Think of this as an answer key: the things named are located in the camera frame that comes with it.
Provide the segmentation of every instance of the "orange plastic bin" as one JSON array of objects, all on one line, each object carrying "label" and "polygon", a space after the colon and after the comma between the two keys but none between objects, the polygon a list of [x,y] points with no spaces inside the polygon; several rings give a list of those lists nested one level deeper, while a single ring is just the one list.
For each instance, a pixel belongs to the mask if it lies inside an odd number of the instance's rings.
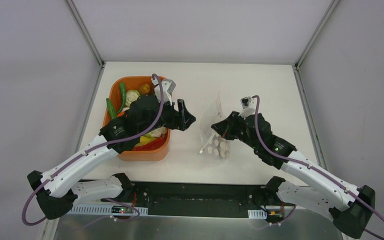
[{"label": "orange plastic bin", "polygon": [[[120,87],[119,84],[124,83],[126,86],[126,91],[129,90],[138,90],[142,84],[149,84],[153,86],[151,82],[151,76],[126,76],[118,79],[111,87],[109,92],[109,99],[114,105],[114,109],[117,111],[120,109],[121,96],[120,96]],[[105,117],[103,119],[103,125],[105,126],[111,120],[108,109],[105,110]],[[124,151],[118,155],[118,157],[123,161],[161,161],[163,160],[167,153],[169,152],[169,140],[170,140],[170,129],[167,130],[167,133],[164,135],[164,142],[162,145],[154,150],[135,150],[135,151]]]}]

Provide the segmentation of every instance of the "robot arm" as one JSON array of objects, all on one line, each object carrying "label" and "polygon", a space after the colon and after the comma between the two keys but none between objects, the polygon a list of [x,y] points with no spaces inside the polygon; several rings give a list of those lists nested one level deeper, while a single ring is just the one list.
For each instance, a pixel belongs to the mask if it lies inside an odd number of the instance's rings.
[{"label": "robot arm", "polygon": [[131,150],[139,143],[140,137],[131,138],[131,136],[145,131],[151,125],[156,119],[161,101],[163,101],[161,115],[150,131],[160,127],[181,131],[188,129],[196,118],[188,112],[182,99],[177,100],[178,111],[175,110],[174,103],[171,102],[171,93],[175,86],[172,80],[164,79],[161,82],[162,94],[160,88],[156,87],[155,92],[158,96],[140,96],[124,115],[112,119],[101,128],[99,134],[83,149],[48,171],[43,173],[33,171],[27,176],[33,190],[43,185],[36,193],[36,199],[47,219],[59,218],[73,206],[81,203],[102,198],[130,196],[133,186],[124,173],[117,173],[102,180],[87,182],[79,180],[106,160]]},{"label": "robot arm", "polygon": [[[368,186],[358,188],[336,177],[316,163],[305,157],[294,145],[272,133],[270,123],[258,114],[258,130],[262,141],[271,152],[260,143],[255,129],[254,111],[257,109],[255,98],[241,99],[243,111],[233,111],[225,120],[211,126],[222,138],[239,139],[254,150],[264,163],[289,173],[302,180],[309,187],[292,184],[281,177],[274,176],[262,189],[277,200],[302,206],[316,212],[333,222],[344,234],[360,238],[372,216],[372,212],[356,200],[358,196],[369,206],[375,206],[375,191]],[[345,190],[336,185],[332,179],[345,186]]]}]

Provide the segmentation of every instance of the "white table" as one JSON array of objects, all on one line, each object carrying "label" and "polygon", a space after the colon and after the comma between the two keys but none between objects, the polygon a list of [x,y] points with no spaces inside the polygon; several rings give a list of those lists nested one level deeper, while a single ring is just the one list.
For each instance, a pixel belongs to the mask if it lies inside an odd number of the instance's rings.
[{"label": "white table", "polygon": [[127,76],[156,73],[176,82],[173,100],[184,99],[196,122],[186,131],[171,131],[168,155],[158,162],[127,162],[114,158],[103,163],[86,179],[104,179],[126,173],[131,181],[263,185],[272,176],[296,185],[299,179],[268,166],[253,150],[238,140],[230,142],[230,158],[215,159],[199,155],[199,121],[204,110],[216,99],[218,91],[223,112],[242,109],[240,99],[259,95],[259,112],[271,123],[274,134],[294,144],[316,161],[292,66],[260,64],[107,62],[98,86],[81,147],[102,127],[105,98],[113,83]]}]

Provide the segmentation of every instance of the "wire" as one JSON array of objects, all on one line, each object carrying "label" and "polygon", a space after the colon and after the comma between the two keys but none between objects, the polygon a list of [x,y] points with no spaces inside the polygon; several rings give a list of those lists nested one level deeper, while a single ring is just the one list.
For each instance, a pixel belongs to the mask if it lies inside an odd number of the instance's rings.
[{"label": "wire", "polygon": [[261,208],[261,210],[263,210],[263,211],[266,212],[267,214],[271,214],[272,212],[274,212],[274,213],[277,214],[277,213],[282,212],[282,210],[285,208],[285,203],[282,202],[282,206],[281,206],[280,209],[277,210],[277,211],[270,211],[270,210],[267,210],[267,207],[266,207],[266,203],[265,203],[265,202],[264,202],[264,206],[263,206],[263,207],[260,206],[260,208]]},{"label": "wire", "polygon": [[136,204],[136,201],[137,201],[137,195],[136,195],[136,192],[133,193],[133,201],[131,201],[131,206],[134,207],[135,204]]},{"label": "wire", "polygon": [[[279,158],[279,159],[283,159],[283,160],[286,160],[286,161],[291,161],[293,163],[297,163],[297,164],[301,164],[309,169],[312,169],[314,171],[316,171],[317,173],[321,174],[323,177],[329,179],[331,182],[333,182],[334,184],[336,184],[338,187],[340,187],[342,190],[346,191],[347,188],[342,185],[341,183],[339,183],[338,181],[336,181],[333,177],[329,176],[328,174],[326,174],[325,172],[323,172],[322,170],[318,169],[318,168],[315,168],[311,165],[309,165],[308,163],[306,162],[303,162],[303,161],[300,161],[300,160],[297,160],[297,159],[293,159],[293,158],[290,158],[290,157],[287,157],[287,156],[282,156],[282,155],[279,155],[273,151],[271,151],[267,146],[266,144],[264,143],[263,139],[261,138],[261,135],[260,135],[260,131],[258,129],[258,109],[259,109],[259,106],[260,106],[260,96],[258,95],[254,95],[252,96],[252,98],[256,98],[257,99],[257,104],[256,104],[256,107],[255,107],[255,115],[254,115],[254,128],[255,128],[255,132],[257,134],[257,137],[258,137],[258,140],[259,142],[261,143],[261,145],[263,146],[263,148],[269,153],[271,154],[272,156],[276,157],[276,158]],[[366,208],[368,208],[372,213],[374,213],[376,216],[379,217],[380,220],[382,220],[382,222],[384,222],[384,216],[382,216],[377,210],[375,210],[373,207],[371,207],[370,205],[368,205],[365,201],[363,201],[361,198],[359,198],[359,196],[355,195],[353,192],[351,191],[347,191],[347,193],[349,195],[351,195],[353,198],[355,198],[357,201],[359,201],[361,204],[363,204]],[[367,230],[365,229],[364,231],[366,231],[367,233],[369,233],[370,235],[372,236],[375,236],[376,238],[378,239],[381,239],[381,240],[384,240],[383,237],[371,232],[370,230]]]},{"label": "wire", "polygon": [[[286,220],[288,220],[292,214],[295,212],[295,210],[297,209],[297,205],[294,205],[292,210],[290,211],[290,213],[280,222],[277,222],[277,225],[280,226],[281,224],[283,224]],[[265,226],[263,226],[262,228],[256,228],[256,230],[264,230],[266,229],[267,227],[271,227],[271,226],[275,226],[276,224],[267,224]]]},{"label": "wire", "polygon": [[[100,147],[104,147],[104,146],[107,146],[107,145],[110,145],[110,144],[117,144],[117,143],[123,143],[123,142],[127,142],[127,141],[131,141],[133,139],[136,139],[136,138],[139,138],[140,136],[142,135],[145,135],[147,134],[154,126],[155,124],[157,124],[158,120],[160,119],[161,117],[161,113],[163,112],[163,105],[164,105],[164,90],[163,90],[163,84],[161,82],[161,79],[160,77],[153,73],[152,74],[152,78],[156,78],[156,80],[158,81],[158,86],[159,86],[159,96],[160,96],[160,101],[159,101],[159,109],[158,109],[158,112],[156,114],[156,117],[154,119],[154,121],[151,123],[151,125],[149,125],[149,127],[145,130],[143,130],[142,132],[136,134],[136,135],[133,135],[133,136],[129,136],[129,137],[126,137],[126,138],[122,138],[122,139],[117,139],[117,140],[112,140],[112,141],[107,141],[107,142],[104,142],[104,143],[101,143],[101,144],[98,144],[98,145],[95,145],[89,149],[87,149],[85,151],[86,154],[92,152],[93,150],[95,149],[98,149]],[[58,169],[56,172],[54,172],[50,177],[53,179],[55,178],[59,173],[61,173],[64,169],[66,169],[68,166],[70,166],[71,164],[73,164],[75,161],[79,160],[81,157],[83,157],[82,154],[79,154],[78,156],[76,156],[75,158],[73,158],[72,160],[70,160],[69,162],[67,162],[64,166],[62,166],[60,169]],[[42,219],[38,220],[38,221],[35,221],[35,222],[28,222],[27,219],[26,219],[26,212],[27,212],[27,208],[29,207],[29,204],[30,202],[32,201],[32,199],[35,197],[35,195],[39,192],[40,189],[42,189],[47,183],[49,183],[50,180],[49,179],[46,179],[44,182],[42,182],[42,184],[40,184],[31,194],[30,196],[28,197],[27,201],[25,202],[24,204],[24,207],[22,208],[22,213],[21,213],[21,220],[22,222],[26,225],[26,226],[35,226],[35,225],[38,225],[40,224],[41,222],[43,222],[46,217],[44,216]]]},{"label": "wire", "polygon": [[132,221],[132,220],[134,220],[134,219],[137,219],[140,215],[141,215],[141,213],[139,212],[139,210],[138,209],[136,209],[135,207],[133,207],[133,206],[130,206],[130,205],[128,205],[128,204],[125,204],[125,203],[122,203],[122,202],[118,202],[118,201],[114,201],[114,200],[112,200],[111,198],[105,198],[107,201],[110,201],[111,203],[113,203],[113,204],[118,204],[118,205],[121,205],[121,206],[123,206],[123,207],[126,207],[126,208],[129,208],[129,209],[131,209],[131,210],[133,210],[133,211],[135,211],[136,213],[137,213],[137,215],[132,215],[131,217],[129,217],[129,218],[127,218],[127,219],[118,219],[118,218],[115,218],[115,219],[117,219],[117,221],[118,222],[128,222],[128,221]]}]

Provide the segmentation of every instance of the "clear plastic bag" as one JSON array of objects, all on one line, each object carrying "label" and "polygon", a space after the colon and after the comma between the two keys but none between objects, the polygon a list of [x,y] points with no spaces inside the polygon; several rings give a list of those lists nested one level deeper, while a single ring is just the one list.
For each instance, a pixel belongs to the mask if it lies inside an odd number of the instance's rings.
[{"label": "clear plastic bag", "polygon": [[211,125],[220,122],[226,117],[223,115],[220,94],[215,101],[204,111],[199,121],[199,135],[201,137],[200,154],[217,159],[228,159],[230,155],[229,141],[223,139]]}]

